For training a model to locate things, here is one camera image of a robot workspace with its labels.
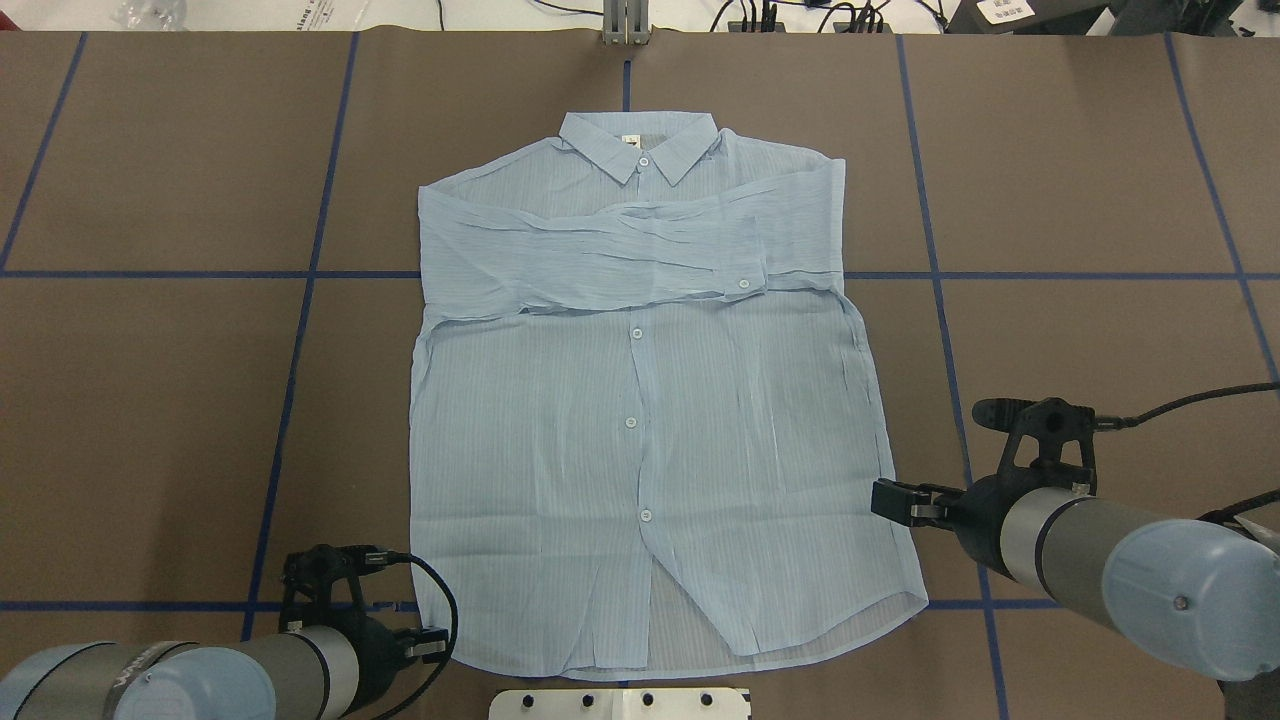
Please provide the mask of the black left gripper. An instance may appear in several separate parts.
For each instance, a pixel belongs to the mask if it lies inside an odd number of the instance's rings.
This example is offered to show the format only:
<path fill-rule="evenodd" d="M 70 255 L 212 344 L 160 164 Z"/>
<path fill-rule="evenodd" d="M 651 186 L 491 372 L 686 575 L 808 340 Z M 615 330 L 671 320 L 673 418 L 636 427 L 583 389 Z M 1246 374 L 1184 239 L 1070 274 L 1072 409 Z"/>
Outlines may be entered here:
<path fill-rule="evenodd" d="M 369 615 L 338 615 L 335 629 L 349 642 L 358 684 L 346 715 L 380 700 L 413 661 L 442 664 L 449 657 L 451 630 L 444 626 L 392 629 Z"/>

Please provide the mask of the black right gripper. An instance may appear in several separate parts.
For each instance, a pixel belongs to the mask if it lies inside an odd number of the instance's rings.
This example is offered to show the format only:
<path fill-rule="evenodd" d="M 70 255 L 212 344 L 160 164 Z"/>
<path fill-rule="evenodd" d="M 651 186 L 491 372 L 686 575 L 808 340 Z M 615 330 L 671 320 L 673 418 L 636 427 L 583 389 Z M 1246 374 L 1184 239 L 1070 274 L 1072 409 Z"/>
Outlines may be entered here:
<path fill-rule="evenodd" d="M 950 495 L 947 486 L 879 478 L 872 487 L 870 510 L 901 527 L 951 529 L 968 557 L 1011 579 L 1001 536 L 1009 511 L 1021 497 L 1021 487 L 1015 480 L 987 477 L 946 509 L 938 501 Z"/>

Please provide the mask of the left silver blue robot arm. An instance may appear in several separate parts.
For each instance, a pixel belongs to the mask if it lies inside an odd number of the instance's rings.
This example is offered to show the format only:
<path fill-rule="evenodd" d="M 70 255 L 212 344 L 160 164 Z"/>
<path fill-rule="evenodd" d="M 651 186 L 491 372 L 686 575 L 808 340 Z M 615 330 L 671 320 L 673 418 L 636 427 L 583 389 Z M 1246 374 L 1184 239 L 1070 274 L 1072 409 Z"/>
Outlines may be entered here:
<path fill-rule="evenodd" d="M 33 653 L 3 678 L 5 719 L 342 719 L 403 670 L 444 662 L 451 633 L 371 618 L 287 623 L 238 644 L 95 641 Z"/>

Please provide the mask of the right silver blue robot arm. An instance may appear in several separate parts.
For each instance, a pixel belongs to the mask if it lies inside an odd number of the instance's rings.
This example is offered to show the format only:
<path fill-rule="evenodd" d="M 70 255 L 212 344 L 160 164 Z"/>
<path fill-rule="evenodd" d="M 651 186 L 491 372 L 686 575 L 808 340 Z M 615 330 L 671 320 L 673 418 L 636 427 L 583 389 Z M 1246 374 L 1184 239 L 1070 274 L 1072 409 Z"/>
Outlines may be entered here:
<path fill-rule="evenodd" d="M 1256 538 L 997 477 L 969 489 L 878 479 L 870 509 L 952 532 L 977 564 L 1162 662 L 1219 682 L 1277 669 L 1277 552 Z"/>

